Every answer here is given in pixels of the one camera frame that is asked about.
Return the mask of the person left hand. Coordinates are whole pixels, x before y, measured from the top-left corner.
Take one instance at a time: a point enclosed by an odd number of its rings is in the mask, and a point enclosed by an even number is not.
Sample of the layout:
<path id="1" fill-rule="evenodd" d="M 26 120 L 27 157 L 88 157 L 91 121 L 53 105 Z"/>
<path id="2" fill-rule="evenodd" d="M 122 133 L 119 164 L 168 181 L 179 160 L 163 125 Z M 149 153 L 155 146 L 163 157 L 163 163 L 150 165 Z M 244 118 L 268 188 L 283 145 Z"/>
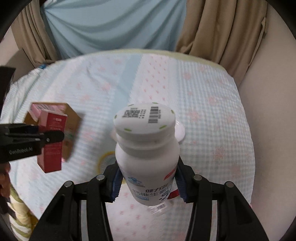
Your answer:
<path id="1" fill-rule="evenodd" d="M 1 185 L 1 196 L 5 198 L 9 198 L 10 196 L 10 172 L 11 166 L 10 163 L 3 163 L 1 164 L 1 174 L 0 174 L 0 185 Z"/>

